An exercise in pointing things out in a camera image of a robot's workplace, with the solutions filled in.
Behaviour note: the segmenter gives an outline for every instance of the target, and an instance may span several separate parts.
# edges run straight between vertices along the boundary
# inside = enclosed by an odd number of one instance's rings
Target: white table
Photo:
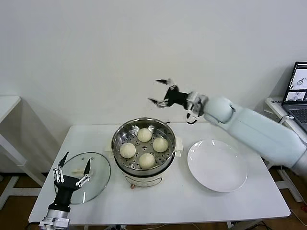
[[[106,189],[95,199],[71,205],[71,225],[196,223],[279,218],[290,210],[259,155],[209,123],[170,124],[182,137],[184,152],[175,158],[165,179],[149,188],[130,189],[114,159],[110,160],[111,178]],[[53,163],[64,154],[68,159],[79,153],[104,153],[119,125],[72,126]],[[195,142],[215,137],[237,147],[248,165],[248,178],[242,188],[231,193],[211,191],[194,179],[187,164],[187,153]],[[29,217],[41,221],[55,198],[53,173],[49,172]]]
[[[20,102],[19,96],[0,96],[0,123]],[[4,154],[13,161],[20,169],[28,174],[39,185],[43,185],[45,177],[28,162],[23,155],[12,146],[3,135],[0,134],[0,145],[5,149]],[[0,210],[3,208],[9,196],[37,196],[40,188],[14,188],[18,176],[13,176],[0,196]]]
[[[274,97],[274,98],[267,98],[265,103],[269,106],[271,111],[266,110],[269,113],[274,113],[278,116],[278,118],[282,118],[288,113],[283,109],[282,107],[282,98],[281,97]],[[294,120],[286,120],[284,123],[288,128],[292,129],[298,136],[305,142],[307,143],[307,134],[306,132],[294,121]],[[295,187],[294,183],[288,176],[285,170],[278,170],[278,174],[281,176],[283,179],[282,181],[277,181],[276,184],[279,189],[285,189],[288,188],[290,193],[292,194],[293,198],[295,199],[296,202],[302,202],[302,195],[298,191],[298,189]]]

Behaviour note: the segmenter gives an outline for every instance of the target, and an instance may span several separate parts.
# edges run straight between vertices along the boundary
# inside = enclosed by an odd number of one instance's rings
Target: steamed bun
[[[150,141],[150,139],[152,138],[152,133],[151,131],[149,131],[149,129],[147,128],[142,128],[139,130],[138,132],[138,139],[141,142],[147,142]]]
[[[165,152],[168,148],[168,142],[164,138],[157,138],[153,141],[153,149],[157,152]]]
[[[154,163],[155,163],[155,158],[152,154],[144,153],[143,155],[140,156],[139,164],[141,169],[150,169],[154,167]]]
[[[135,146],[131,143],[125,143],[120,146],[119,153],[123,158],[131,158],[136,152]]]

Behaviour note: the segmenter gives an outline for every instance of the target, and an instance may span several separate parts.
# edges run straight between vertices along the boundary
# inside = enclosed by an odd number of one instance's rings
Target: white wall
[[[0,3],[0,95],[20,95],[60,144],[73,124],[114,124],[182,91],[250,108],[281,95],[307,60],[304,0],[10,0]]]

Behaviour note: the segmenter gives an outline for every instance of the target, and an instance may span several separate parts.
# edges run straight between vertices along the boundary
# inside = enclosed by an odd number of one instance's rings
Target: white plate
[[[245,161],[238,152],[214,139],[195,143],[188,153],[188,165],[196,180],[217,192],[239,189],[248,176]]]

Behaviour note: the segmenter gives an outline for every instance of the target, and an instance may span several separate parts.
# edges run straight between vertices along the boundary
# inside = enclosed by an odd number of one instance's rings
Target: laptop
[[[307,62],[296,62],[282,107],[307,133]]]

